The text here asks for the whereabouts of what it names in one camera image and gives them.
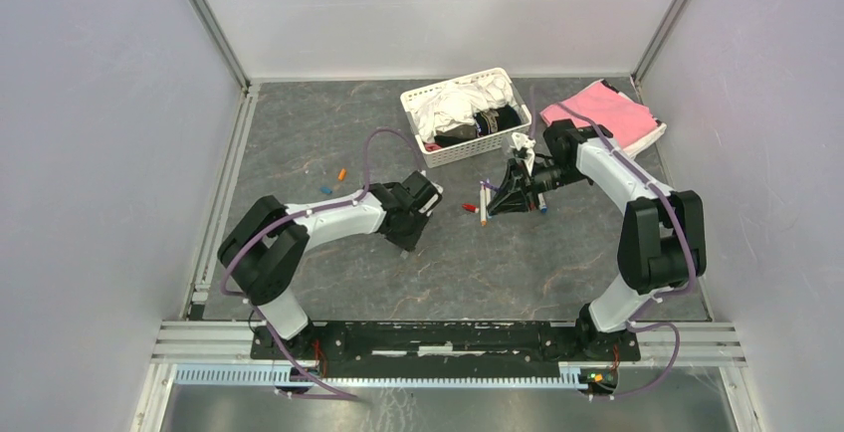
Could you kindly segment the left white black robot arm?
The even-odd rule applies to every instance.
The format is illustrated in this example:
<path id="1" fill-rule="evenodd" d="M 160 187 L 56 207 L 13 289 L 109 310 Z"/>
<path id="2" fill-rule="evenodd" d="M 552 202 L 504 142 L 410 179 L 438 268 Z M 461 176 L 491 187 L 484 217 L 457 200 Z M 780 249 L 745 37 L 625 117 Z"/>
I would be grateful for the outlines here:
<path id="1" fill-rule="evenodd" d="M 327 243 L 370 234 L 412 252 L 442 197 L 442 186 L 420 171 L 401 182 L 373 183 L 319 203 L 283 204 L 264 196 L 222 241 L 217 258 L 275 331 L 277 350 L 301 359 L 313 346 L 313 322 L 291 289 L 303 256 Z"/>

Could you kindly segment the white pen blue ends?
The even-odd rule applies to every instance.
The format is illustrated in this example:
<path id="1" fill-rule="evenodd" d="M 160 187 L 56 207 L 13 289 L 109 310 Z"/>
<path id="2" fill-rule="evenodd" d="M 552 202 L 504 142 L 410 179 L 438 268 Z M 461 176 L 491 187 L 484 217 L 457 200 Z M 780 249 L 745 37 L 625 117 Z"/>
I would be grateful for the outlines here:
<path id="1" fill-rule="evenodd" d="M 545 200 L 545 196 L 543 194 L 539 194 L 537 196 L 537 198 L 538 198 L 539 210 L 540 210 L 541 213 L 545 214 L 548 210 L 547 203 L 546 203 L 546 200 Z"/>

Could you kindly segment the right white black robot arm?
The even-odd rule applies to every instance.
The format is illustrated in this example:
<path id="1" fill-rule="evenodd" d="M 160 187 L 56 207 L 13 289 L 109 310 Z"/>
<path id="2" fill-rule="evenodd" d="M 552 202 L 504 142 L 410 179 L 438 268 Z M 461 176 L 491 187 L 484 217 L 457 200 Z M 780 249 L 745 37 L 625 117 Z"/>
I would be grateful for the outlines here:
<path id="1" fill-rule="evenodd" d="M 581 181 L 598 186 L 623 215 L 617 275 L 575 322 L 575 348 L 588 360 L 609 353 L 634 328 L 646 305 L 692 291 L 707 267 L 704 205 L 639 166 L 605 126 L 557 120 L 542 134 L 546 154 L 523 133 L 512 134 L 502 181 L 488 203 L 492 215 L 529 212 L 542 195 Z"/>

